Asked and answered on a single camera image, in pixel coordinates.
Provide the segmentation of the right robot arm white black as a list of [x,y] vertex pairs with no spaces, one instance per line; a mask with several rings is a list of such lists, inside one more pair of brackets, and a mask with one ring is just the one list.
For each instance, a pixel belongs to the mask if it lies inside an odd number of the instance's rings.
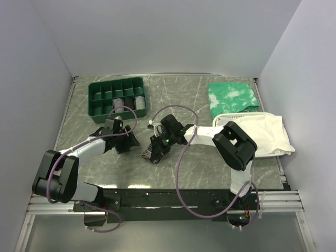
[[151,122],[153,129],[161,128],[160,133],[150,137],[151,144],[142,158],[157,164],[170,152],[173,145],[207,145],[217,148],[224,162],[231,168],[230,204],[242,209],[248,203],[251,187],[250,168],[257,151],[257,144],[235,122],[224,126],[202,127],[193,124]]

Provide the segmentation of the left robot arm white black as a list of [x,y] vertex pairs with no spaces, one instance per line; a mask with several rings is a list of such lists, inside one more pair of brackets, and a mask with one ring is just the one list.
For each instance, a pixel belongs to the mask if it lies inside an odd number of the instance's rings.
[[107,200],[103,189],[97,185],[81,182],[79,168],[96,156],[112,149],[118,154],[129,152],[140,143],[133,127],[100,127],[83,142],[61,151],[48,150],[43,155],[33,181],[32,192],[46,197],[52,204],[83,201],[93,211],[103,208]]

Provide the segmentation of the navy striped underwear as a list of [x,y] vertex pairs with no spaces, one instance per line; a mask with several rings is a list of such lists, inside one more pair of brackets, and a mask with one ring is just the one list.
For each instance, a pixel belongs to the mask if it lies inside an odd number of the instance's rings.
[[163,153],[157,143],[151,143],[142,153],[141,158],[152,164],[158,164],[163,158]]

